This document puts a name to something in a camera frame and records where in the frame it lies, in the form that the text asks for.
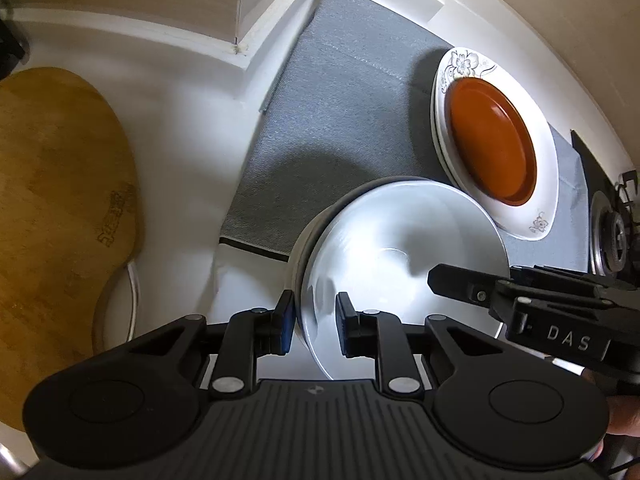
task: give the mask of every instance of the cutting board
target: cutting board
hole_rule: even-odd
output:
[[[0,420],[102,347],[114,276],[139,240],[136,169],[105,99],[32,68],[0,82]]]

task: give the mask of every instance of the gray placemat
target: gray placemat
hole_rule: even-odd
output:
[[[450,184],[430,126],[433,79],[450,48],[370,0],[322,0],[273,92],[221,241],[286,256],[316,214],[369,180],[415,175]],[[567,171],[550,234],[541,242],[503,238],[513,263],[538,258],[586,270],[587,215],[572,221],[586,208],[580,159],[554,138]]]

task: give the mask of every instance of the orange plate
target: orange plate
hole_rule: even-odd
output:
[[[478,187],[508,205],[522,205],[536,187],[536,154],[522,117],[495,86],[476,77],[447,91],[450,130]]]

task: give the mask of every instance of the white bowl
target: white bowl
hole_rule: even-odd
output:
[[[462,77],[478,77],[500,90],[522,117],[536,153],[536,187],[531,198],[519,206],[507,205],[485,194],[466,170],[449,131],[445,97],[449,86]],[[521,240],[542,240],[556,218],[558,207],[558,156],[546,119],[527,91],[497,63],[470,48],[449,50],[438,67],[434,82],[434,122],[436,152],[447,174],[486,209],[508,234]]]
[[[302,332],[326,376],[374,376],[373,360],[347,359],[340,352],[338,292],[348,292],[357,311],[383,310],[414,324],[445,314],[496,336],[500,323],[485,309],[432,293],[427,275],[440,263],[509,275],[494,222],[461,191],[431,180],[395,182],[345,207],[322,232],[301,290]]]

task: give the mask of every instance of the screw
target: screw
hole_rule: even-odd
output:
[[[244,381],[237,377],[218,377],[211,386],[222,394],[234,394],[244,388]]]
[[[389,389],[397,394],[411,394],[420,388],[420,383],[411,377],[396,377],[389,381]]]

